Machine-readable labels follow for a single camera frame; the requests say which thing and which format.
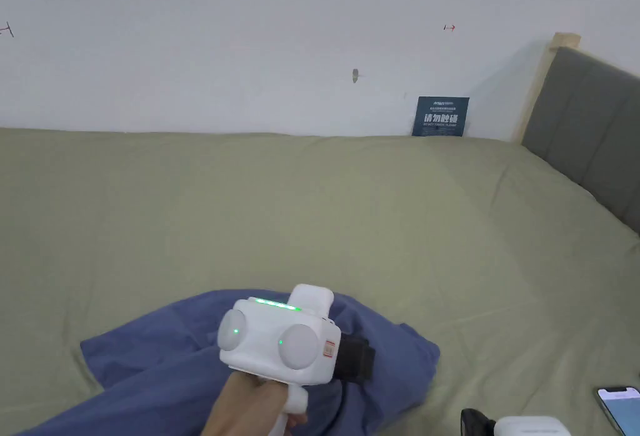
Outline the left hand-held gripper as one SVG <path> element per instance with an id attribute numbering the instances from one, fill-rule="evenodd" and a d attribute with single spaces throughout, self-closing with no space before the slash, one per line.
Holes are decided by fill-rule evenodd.
<path id="1" fill-rule="evenodd" d="M 272 435 L 283 435 L 288 417 L 306 411 L 306 387 L 334 379 L 363 384 L 373 375 L 375 350 L 329 318 L 333 303 L 334 293 L 327 288 L 299 284 L 285 303 L 240 299 L 222 318 L 217 332 L 221 362 L 287 385 L 287 402 Z"/>

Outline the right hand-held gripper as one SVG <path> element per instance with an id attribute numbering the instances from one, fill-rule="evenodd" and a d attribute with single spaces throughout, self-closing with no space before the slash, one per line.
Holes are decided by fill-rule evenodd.
<path id="1" fill-rule="evenodd" d="M 551 416 L 510 416 L 493 420 L 476 409 L 463 409 L 461 435 L 570 435 L 560 420 Z"/>

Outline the person's left hand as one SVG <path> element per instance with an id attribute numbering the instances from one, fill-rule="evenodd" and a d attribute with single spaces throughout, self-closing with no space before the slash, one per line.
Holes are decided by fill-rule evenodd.
<path id="1" fill-rule="evenodd" d="M 212 406 L 201 435 L 269 435 L 287 400 L 286 384 L 234 372 Z"/>

